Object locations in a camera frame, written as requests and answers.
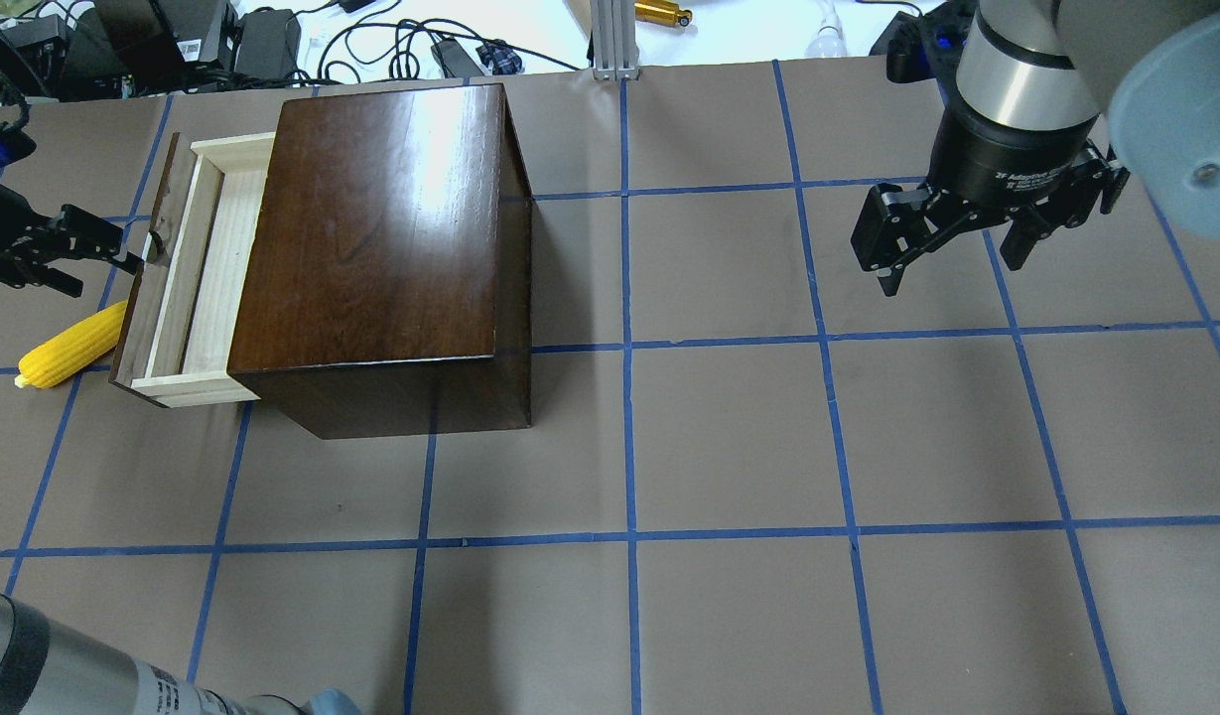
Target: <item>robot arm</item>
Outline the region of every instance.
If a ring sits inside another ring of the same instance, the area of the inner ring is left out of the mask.
[[[1005,222],[1017,270],[1098,200],[1109,212],[1122,166],[1220,238],[1220,0],[955,0],[902,31],[887,74],[939,78],[946,112],[927,179],[871,187],[852,235],[887,295],[922,254]],[[1115,153],[1087,139],[1103,109]]]

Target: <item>bolt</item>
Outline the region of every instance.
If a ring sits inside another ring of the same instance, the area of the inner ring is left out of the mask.
[[[1214,177],[1218,177],[1220,167],[1218,163],[1202,163],[1199,167],[1196,167],[1194,172],[1191,172],[1191,177],[1198,183],[1209,183],[1210,181],[1214,181]]]

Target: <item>black band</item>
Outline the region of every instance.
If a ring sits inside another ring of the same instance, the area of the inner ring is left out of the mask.
[[[999,52],[1003,52],[1010,59],[1019,60],[1026,65],[1036,65],[1037,67],[1050,67],[1055,70],[1072,70],[1074,61],[1064,57],[1064,55],[1047,55],[1046,52],[1036,52],[1028,50],[1027,46],[1019,46],[1014,41],[1004,38],[998,31],[988,23],[985,15],[976,13],[976,26],[981,28],[981,34],[985,35],[986,40],[989,40],[991,45],[997,46]]]
[[[50,655],[50,619],[29,605],[6,600],[13,610],[13,626],[0,664],[0,715],[20,715]]]

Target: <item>white label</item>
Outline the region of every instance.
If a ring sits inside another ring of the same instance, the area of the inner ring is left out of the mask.
[[[182,57],[188,62],[194,62],[200,59],[200,50],[205,45],[204,40],[182,40],[178,43],[178,50],[182,51]]]
[[[132,715],[250,715],[238,703],[178,682],[155,665],[137,659],[133,665],[137,666],[137,698]]]

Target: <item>wooden box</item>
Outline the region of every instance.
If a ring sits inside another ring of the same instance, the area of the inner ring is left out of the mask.
[[[273,135],[171,153],[168,249],[112,382],[261,398],[321,438],[529,423],[531,199],[500,87],[292,100]]]

